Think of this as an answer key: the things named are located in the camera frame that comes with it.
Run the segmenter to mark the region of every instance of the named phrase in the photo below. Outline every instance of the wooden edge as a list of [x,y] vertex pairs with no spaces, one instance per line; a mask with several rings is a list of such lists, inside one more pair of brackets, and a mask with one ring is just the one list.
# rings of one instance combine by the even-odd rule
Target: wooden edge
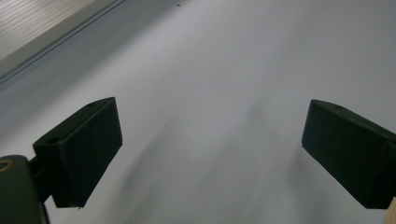
[[396,198],[390,203],[384,224],[396,224]]

